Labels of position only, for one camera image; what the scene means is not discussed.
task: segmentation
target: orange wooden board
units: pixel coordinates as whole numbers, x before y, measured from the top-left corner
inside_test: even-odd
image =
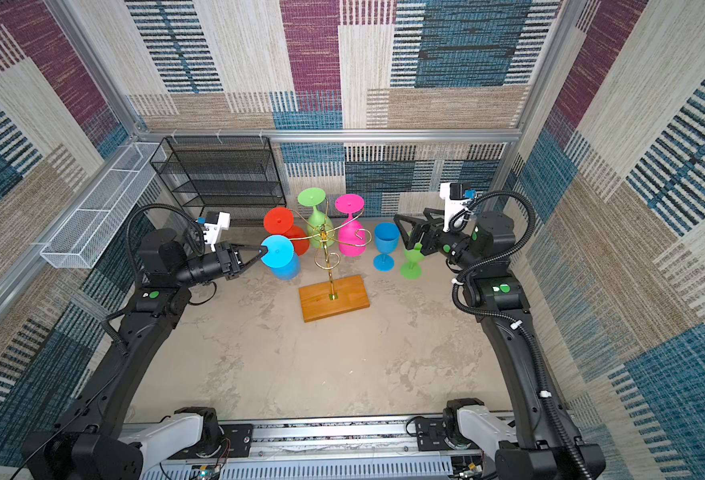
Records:
[[[371,305],[369,296],[366,294],[366,287],[363,285],[363,278],[360,275],[335,279],[334,290],[338,293],[338,298],[330,300],[328,294],[331,292],[331,288],[328,282],[300,287],[302,317],[305,322],[360,310]]]

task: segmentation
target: blue goblet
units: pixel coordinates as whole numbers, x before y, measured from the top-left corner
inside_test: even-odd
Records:
[[[377,225],[374,229],[374,244],[381,255],[374,257],[374,268],[380,272],[389,272],[393,269],[396,261],[388,255],[398,247],[400,232],[395,224],[385,222]]]

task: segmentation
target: table surface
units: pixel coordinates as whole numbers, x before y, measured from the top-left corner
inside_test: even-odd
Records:
[[[363,225],[373,230],[377,222]],[[223,240],[259,244],[267,236],[233,228]],[[343,256],[335,277],[362,275],[371,306],[305,323],[299,287],[327,280],[314,251],[300,256],[302,271],[290,282],[260,262],[239,279],[218,280],[211,302],[188,306],[127,421],[156,422],[184,406],[213,406],[222,419],[439,412],[446,400],[467,396],[510,409],[489,341],[451,302],[443,256],[428,256],[417,280],[399,273],[403,246],[389,272],[374,269],[373,242],[361,256]],[[210,288],[196,287],[194,300]]]

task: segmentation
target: white cable tray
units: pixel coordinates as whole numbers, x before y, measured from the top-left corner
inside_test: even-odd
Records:
[[[166,154],[156,143],[135,142],[80,203],[40,252],[54,268],[94,268],[147,185],[150,165]]]

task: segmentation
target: black wire rack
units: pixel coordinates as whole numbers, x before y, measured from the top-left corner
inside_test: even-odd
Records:
[[[166,137],[151,162],[184,208],[230,214],[232,226],[258,226],[270,209],[286,206],[270,139],[263,137]]]

